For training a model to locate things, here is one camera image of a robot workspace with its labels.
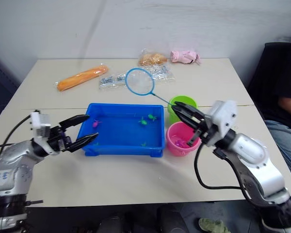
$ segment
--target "pink toy fish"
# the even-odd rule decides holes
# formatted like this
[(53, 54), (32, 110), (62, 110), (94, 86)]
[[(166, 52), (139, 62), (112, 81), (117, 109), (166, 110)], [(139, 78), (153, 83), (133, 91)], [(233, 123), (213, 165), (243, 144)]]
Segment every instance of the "pink toy fish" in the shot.
[(96, 128), (99, 123), (102, 123), (102, 121), (95, 120), (93, 123), (93, 128)]

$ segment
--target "packaged bread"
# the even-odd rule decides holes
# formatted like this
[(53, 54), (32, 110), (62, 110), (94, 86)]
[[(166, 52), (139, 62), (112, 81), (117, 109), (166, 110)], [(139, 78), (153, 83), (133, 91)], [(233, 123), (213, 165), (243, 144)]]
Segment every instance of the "packaged bread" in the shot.
[(87, 71), (81, 72), (64, 80), (61, 80), (57, 84), (57, 89), (59, 91), (65, 91), (90, 79), (96, 78), (99, 75), (106, 73), (108, 70), (109, 68), (105, 65), (97, 66), (95, 68), (89, 69)]
[(139, 60), (140, 66), (161, 65), (167, 62), (167, 58), (160, 53), (146, 53)]

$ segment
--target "white table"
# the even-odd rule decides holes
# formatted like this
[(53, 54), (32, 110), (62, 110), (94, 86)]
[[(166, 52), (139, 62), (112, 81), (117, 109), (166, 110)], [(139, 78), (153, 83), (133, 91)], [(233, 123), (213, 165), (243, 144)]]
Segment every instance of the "white table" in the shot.
[[(8, 132), (31, 110), (6, 108), (0, 116), (0, 144)], [(86, 109), (47, 109), (52, 125)], [(80, 126), (71, 127), (67, 135), (76, 139)], [(255, 106), (239, 106), (234, 130), (262, 141), (269, 149), (274, 165), (285, 177), (291, 193), (291, 173)], [(15, 131), (10, 142), (32, 137), (29, 124)], [(150, 156), (100, 155), (86, 157), (82, 150), (71, 154), (48, 156), (34, 167), (29, 200), (44, 200), (40, 206), (89, 206), (132, 203), (185, 202), (243, 199), (239, 190), (207, 190), (194, 173), (194, 152), (173, 157), (164, 150), (162, 158)], [(228, 164), (204, 148), (199, 159), (203, 181), (208, 185), (238, 185)]]
[[(166, 104), (154, 96), (140, 97), (127, 88), (99, 90), (99, 78), (59, 92), (55, 82), (101, 63), (110, 67), (109, 74), (125, 73), (137, 66), (136, 59), (38, 60), (8, 105), (13, 109), (87, 108), (89, 103)], [(238, 105), (252, 105), (241, 80), (229, 59), (203, 59), (202, 65), (171, 64), (176, 81), (159, 84), (155, 92), (169, 100), (187, 95), (199, 106), (211, 106), (216, 100), (236, 100)]]

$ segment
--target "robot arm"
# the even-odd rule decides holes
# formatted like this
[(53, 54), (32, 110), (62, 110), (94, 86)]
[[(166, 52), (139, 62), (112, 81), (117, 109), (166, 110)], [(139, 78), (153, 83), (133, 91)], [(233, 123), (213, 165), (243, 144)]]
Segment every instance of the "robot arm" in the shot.
[(263, 226), (269, 232), (291, 233), (291, 200), (282, 174), (273, 165), (260, 142), (231, 129), (237, 111), (233, 101), (217, 101), (207, 114), (175, 102), (172, 109), (193, 128), (192, 145), (200, 137), (213, 153), (233, 168), (245, 198), (258, 208)]
[(51, 128), (48, 115), (31, 113), (33, 139), (13, 144), (0, 155), (0, 231), (26, 232), (25, 207), (37, 203), (26, 201), (33, 166), (47, 155), (66, 150), (74, 152), (93, 141), (97, 133), (79, 138), (74, 143), (65, 135), (66, 128), (88, 118), (88, 115), (74, 116)]

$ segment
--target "blue plastic tray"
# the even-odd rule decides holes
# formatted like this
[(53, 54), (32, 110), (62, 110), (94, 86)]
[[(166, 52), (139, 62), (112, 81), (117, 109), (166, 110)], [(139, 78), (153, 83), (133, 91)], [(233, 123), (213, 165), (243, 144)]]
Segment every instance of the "blue plastic tray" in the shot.
[[(78, 138), (98, 132), (98, 137), (83, 147), (86, 156), (133, 154), (162, 157), (165, 147), (164, 110), (161, 105), (91, 103), (90, 118), (82, 123)], [(142, 117), (146, 125), (139, 122)], [(95, 120), (101, 121), (93, 127)]]

